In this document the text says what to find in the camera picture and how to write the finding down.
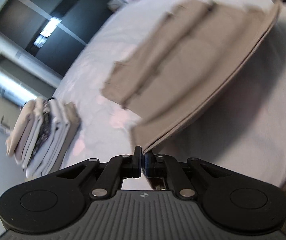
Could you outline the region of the grey pink-dotted bed cover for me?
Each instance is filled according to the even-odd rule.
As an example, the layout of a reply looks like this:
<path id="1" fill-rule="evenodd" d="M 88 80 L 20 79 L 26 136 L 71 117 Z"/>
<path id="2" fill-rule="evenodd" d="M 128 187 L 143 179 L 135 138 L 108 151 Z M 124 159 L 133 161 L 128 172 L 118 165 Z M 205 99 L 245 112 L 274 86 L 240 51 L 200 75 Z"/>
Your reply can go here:
<path id="1" fill-rule="evenodd" d="M 180 1 L 130 1 L 104 24 L 65 74 L 54 96 L 73 102 L 82 123 L 63 167 L 132 153 L 130 130 L 138 117 L 104 98 L 100 90 L 114 62 L 127 58 Z M 272 5 L 271 0 L 214 1 L 263 9 Z M 197 157 L 276 186 L 286 184 L 286 5 L 227 90 L 158 151 L 179 161 Z"/>

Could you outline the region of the stack of folded clothes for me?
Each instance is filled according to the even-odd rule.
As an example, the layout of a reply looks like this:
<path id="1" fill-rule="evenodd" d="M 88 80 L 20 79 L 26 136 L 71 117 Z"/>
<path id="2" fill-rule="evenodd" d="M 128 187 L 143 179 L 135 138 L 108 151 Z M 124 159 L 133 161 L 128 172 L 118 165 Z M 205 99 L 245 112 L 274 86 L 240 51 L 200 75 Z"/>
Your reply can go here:
<path id="1" fill-rule="evenodd" d="M 6 140 L 6 155 L 15 159 L 27 180 L 55 172 L 80 124 L 73 102 L 63 103 L 54 97 L 30 100 Z"/>

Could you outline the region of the black sliding wardrobe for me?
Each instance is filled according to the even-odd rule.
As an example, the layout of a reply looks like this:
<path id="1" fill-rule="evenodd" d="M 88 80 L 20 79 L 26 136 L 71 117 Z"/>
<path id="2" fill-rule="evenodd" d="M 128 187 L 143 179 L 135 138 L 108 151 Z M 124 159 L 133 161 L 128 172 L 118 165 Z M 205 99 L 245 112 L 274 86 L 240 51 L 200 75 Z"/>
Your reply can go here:
<path id="1" fill-rule="evenodd" d="M 29 56 L 64 76 L 112 16 L 112 0 L 8 0 L 0 33 Z"/>

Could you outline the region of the taupe brown shirt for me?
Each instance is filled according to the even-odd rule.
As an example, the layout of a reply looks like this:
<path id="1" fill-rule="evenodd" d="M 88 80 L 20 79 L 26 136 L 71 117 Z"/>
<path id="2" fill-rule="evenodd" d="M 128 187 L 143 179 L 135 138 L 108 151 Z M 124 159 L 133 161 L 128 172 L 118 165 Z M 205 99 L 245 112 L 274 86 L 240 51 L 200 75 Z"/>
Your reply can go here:
<path id="1" fill-rule="evenodd" d="M 147 152 L 198 118 L 238 74 L 274 27 L 269 10 L 183 0 L 125 60 L 102 95 L 139 116 L 131 143 Z"/>

